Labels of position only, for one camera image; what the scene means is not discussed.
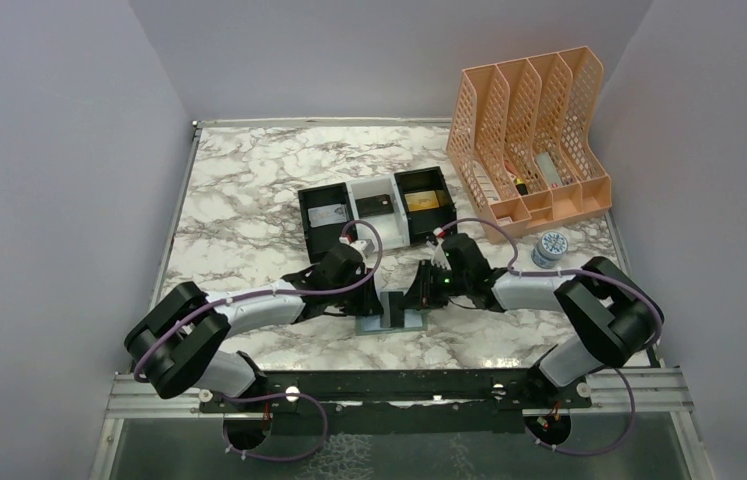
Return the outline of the black tray left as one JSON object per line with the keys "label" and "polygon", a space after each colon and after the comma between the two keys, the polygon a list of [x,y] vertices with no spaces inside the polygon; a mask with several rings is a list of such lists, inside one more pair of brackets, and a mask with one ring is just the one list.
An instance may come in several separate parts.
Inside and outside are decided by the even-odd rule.
{"label": "black tray left", "polygon": [[334,183],[297,192],[308,259],[319,262],[355,219],[347,184]]}

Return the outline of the black tray right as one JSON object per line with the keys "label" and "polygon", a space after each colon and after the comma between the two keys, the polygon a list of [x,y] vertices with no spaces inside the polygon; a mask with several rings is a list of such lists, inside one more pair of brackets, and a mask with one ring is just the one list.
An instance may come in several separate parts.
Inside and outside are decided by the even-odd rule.
{"label": "black tray right", "polygon": [[397,172],[394,179],[405,208],[411,245],[423,243],[436,228],[457,218],[454,200],[439,167]]}

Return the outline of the black mounting rail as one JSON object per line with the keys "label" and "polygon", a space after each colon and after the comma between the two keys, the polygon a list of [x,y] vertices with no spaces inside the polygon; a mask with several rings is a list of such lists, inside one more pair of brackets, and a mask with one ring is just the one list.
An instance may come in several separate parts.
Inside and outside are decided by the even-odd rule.
{"label": "black mounting rail", "polygon": [[535,369],[443,370],[274,370],[256,372],[250,383],[238,379],[200,380],[199,390],[212,394],[202,410],[211,413],[266,412],[315,414],[306,394],[329,412],[339,407],[414,407],[435,402],[489,402],[512,409],[587,408],[590,399],[577,392],[577,378],[555,387]]}

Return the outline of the grey item in organizer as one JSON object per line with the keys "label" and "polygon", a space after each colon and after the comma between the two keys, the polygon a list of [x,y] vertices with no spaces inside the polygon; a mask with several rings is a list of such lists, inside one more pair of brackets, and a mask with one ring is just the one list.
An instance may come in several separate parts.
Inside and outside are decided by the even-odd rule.
{"label": "grey item in organizer", "polygon": [[535,162],[550,188],[559,188],[565,185],[551,155],[548,152],[537,154],[535,156]]}

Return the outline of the black card in tray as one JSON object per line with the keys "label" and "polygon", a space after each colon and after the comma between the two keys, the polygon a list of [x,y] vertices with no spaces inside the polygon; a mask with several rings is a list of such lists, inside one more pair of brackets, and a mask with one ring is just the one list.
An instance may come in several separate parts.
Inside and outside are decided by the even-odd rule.
{"label": "black card in tray", "polygon": [[377,194],[355,200],[360,218],[391,215],[394,212],[392,198],[389,194]]}

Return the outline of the blue white tape roll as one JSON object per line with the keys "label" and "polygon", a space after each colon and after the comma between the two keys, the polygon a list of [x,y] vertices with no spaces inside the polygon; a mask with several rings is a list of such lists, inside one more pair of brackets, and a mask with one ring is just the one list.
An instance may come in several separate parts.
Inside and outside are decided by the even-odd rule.
{"label": "blue white tape roll", "polygon": [[557,231],[543,233],[531,253],[533,263],[542,269],[553,269],[564,257],[569,247],[566,236]]}

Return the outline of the black tray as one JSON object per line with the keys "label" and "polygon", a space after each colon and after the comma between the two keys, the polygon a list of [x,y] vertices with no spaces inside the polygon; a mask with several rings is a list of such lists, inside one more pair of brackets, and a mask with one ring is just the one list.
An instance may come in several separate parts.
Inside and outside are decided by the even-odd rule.
{"label": "black tray", "polygon": [[297,192],[308,259],[319,262],[355,219],[347,184],[334,183]]}
{"label": "black tray", "polygon": [[423,243],[436,228],[457,218],[454,200],[439,167],[397,172],[394,179],[405,208],[411,245]]}

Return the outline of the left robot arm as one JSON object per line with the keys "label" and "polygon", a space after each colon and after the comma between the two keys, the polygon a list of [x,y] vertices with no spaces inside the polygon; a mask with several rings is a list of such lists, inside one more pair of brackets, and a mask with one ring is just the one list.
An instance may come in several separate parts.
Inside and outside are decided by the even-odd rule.
{"label": "left robot arm", "polygon": [[340,243],[319,262],[262,287],[208,292],[182,282],[126,335],[133,376],[162,399],[201,388],[251,410],[262,401],[263,374],[248,354],[223,352],[221,344],[251,330],[322,316],[331,307],[350,316],[379,314],[376,273],[358,249]]}

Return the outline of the orange file organizer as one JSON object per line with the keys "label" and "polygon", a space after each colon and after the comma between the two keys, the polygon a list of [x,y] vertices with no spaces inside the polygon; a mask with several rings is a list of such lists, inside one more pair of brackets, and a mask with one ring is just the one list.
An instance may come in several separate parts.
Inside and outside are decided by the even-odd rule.
{"label": "orange file organizer", "polygon": [[[446,153],[493,243],[606,214],[612,180],[589,144],[604,66],[587,46],[466,68]],[[535,162],[548,152],[565,185]],[[529,194],[520,196],[512,175]]]}

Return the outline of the yellow marker in organizer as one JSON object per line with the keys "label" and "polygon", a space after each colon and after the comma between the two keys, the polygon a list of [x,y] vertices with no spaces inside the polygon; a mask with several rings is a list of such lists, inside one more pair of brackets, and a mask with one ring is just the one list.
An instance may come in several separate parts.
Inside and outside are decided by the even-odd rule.
{"label": "yellow marker in organizer", "polygon": [[511,178],[514,182],[515,189],[520,196],[525,196],[529,194],[528,186],[520,177],[516,175],[512,175]]}

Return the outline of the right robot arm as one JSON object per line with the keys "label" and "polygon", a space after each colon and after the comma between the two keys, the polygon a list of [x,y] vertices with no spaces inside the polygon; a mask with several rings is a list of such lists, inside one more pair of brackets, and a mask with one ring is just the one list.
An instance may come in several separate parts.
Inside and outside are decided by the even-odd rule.
{"label": "right robot arm", "polygon": [[445,237],[436,253],[437,259],[419,263],[401,309],[439,309],[453,297],[465,297],[484,311],[566,316],[574,336],[550,349],[526,374],[523,390],[538,406],[553,405],[567,386],[587,374],[623,367],[660,337],[660,308],[606,257],[594,257],[579,269],[514,272],[491,266],[463,233]]}

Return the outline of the green card holder wallet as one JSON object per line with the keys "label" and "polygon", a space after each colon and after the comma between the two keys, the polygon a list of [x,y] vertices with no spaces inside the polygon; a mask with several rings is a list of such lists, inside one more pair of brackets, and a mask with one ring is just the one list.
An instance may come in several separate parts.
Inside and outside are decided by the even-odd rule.
{"label": "green card holder wallet", "polygon": [[361,316],[355,319],[357,335],[394,334],[427,329],[425,315],[417,310],[403,310],[399,303],[404,291],[384,290],[379,294],[382,314]]}

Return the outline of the white tray middle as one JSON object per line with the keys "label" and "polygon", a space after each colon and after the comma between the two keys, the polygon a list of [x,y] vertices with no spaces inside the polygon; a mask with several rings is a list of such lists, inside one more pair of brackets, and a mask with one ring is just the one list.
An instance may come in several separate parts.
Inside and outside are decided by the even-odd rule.
{"label": "white tray middle", "polygon": [[[356,179],[346,184],[355,219],[366,221],[376,229],[381,237],[384,250],[399,249],[410,245],[406,210],[402,204],[396,179],[393,175]],[[391,196],[394,212],[391,215],[360,218],[355,200],[377,194],[389,194]]]}

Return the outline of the gold card in tray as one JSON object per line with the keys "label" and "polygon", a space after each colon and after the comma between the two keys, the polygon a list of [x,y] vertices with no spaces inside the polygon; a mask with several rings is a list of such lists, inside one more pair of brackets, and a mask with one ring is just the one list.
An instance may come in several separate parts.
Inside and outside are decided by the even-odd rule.
{"label": "gold card in tray", "polygon": [[442,190],[425,190],[405,193],[403,196],[409,213],[434,210],[447,203],[447,197]]}

